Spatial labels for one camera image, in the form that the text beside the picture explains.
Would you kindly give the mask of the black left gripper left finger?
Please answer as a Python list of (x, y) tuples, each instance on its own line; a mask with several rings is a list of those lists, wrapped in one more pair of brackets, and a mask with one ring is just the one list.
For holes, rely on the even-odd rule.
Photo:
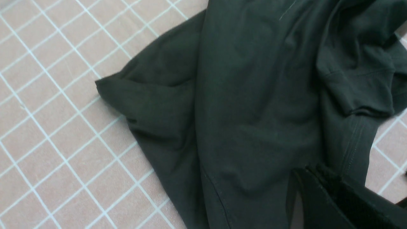
[(293, 169), (294, 229), (355, 229), (333, 199), (306, 169)]

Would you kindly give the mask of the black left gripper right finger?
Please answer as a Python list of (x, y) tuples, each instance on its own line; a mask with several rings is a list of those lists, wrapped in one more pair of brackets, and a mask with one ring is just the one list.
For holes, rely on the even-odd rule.
[(394, 204), (352, 178), (317, 165), (314, 174), (356, 229), (405, 229), (406, 199)]

